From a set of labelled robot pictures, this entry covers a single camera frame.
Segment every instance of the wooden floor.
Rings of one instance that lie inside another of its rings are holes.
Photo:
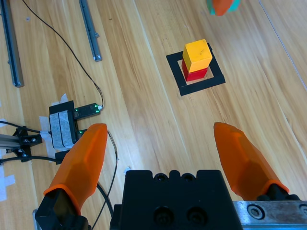
[[[292,17],[284,13],[287,7],[274,7],[280,1],[262,0],[307,81],[306,39],[300,40],[306,35],[300,30],[305,20],[293,19],[290,25],[287,19],[280,20]],[[298,7],[307,7],[303,0],[295,1]],[[215,122],[243,130],[291,192],[307,199],[307,92],[258,1],[246,0],[237,12],[219,18],[208,14],[203,0],[89,1],[100,35],[103,61],[98,63],[93,61],[77,0],[27,2],[67,40],[102,89],[105,109],[100,116],[81,121],[79,127],[103,122],[113,134],[119,162],[112,204],[121,202],[128,166],[154,174],[222,170],[213,136]],[[100,103],[95,87],[61,39],[22,1],[11,0],[11,6],[25,86],[12,86],[1,24],[0,118],[40,129],[39,116],[48,116],[48,107],[64,93],[76,106]],[[288,27],[296,24],[302,34],[288,33]],[[226,84],[181,97],[166,55],[200,39],[211,44]],[[1,134],[13,131],[7,126],[0,129]],[[47,155],[45,145],[33,147],[32,153]],[[99,180],[105,190],[114,166],[109,141]],[[6,176],[15,175],[16,184],[7,187],[8,199],[0,203],[1,225],[33,229],[31,213],[58,167],[48,161],[10,162],[4,167]],[[240,199],[233,192],[231,196]],[[103,202],[96,191],[83,206],[82,214],[90,224]],[[106,208],[97,229],[107,230],[109,223]]]

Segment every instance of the black square frame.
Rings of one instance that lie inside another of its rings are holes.
[[[186,80],[178,64],[178,61],[183,59],[182,57],[183,51],[166,56],[169,66],[175,77],[175,80],[176,80],[181,96],[226,83],[224,75],[222,74],[221,69],[219,65],[217,64],[217,61],[215,59],[215,56],[212,52],[212,48],[209,43],[208,43],[208,46],[212,54],[212,61],[210,62],[209,67],[213,74],[213,78],[202,80],[197,83],[190,84],[190,85],[187,85]]]

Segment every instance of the teal object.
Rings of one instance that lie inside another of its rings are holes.
[[[215,10],[213,8],[212,0],[207,0],[207,6],[208,6],[209,13],[211,15],[215,15]]]
[[[234,2],[232,3],[231,7],[228,9],[227,12],[233,12],[236,11],[240,5],[241,0],[234,0]],[[215,15],[215,10],[213,8],[213,3],[212,0],[207,0],[207,6],[208,6],[208,10],[209,13],[211,15]]]
[[[227,12],[233,12],[236,11],[240,5],[241,0],[234,0],[234,3],[232,3],[231,7],[228,9]]]

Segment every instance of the red block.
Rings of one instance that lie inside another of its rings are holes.
[[[184,60],[182,60],[182,70],[186,81],[194,81],[204,78],[208,71],[208,68],[189,73],[186,63],[184,62]]]

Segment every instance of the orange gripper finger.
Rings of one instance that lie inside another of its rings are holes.
[[[256,200],[272,184],[289,192],[241,130],[226,123],[215,123],[214,137],[230,187],[243,200]]]
[[[61,188],[70,197],[78,215],[96,189],[104,162],[107,141],[106,124],[94,124],[66,154],[47,193]]]
[[[234,0],[212,0],[213,8],[216,16],[223,16],[227,13]]]

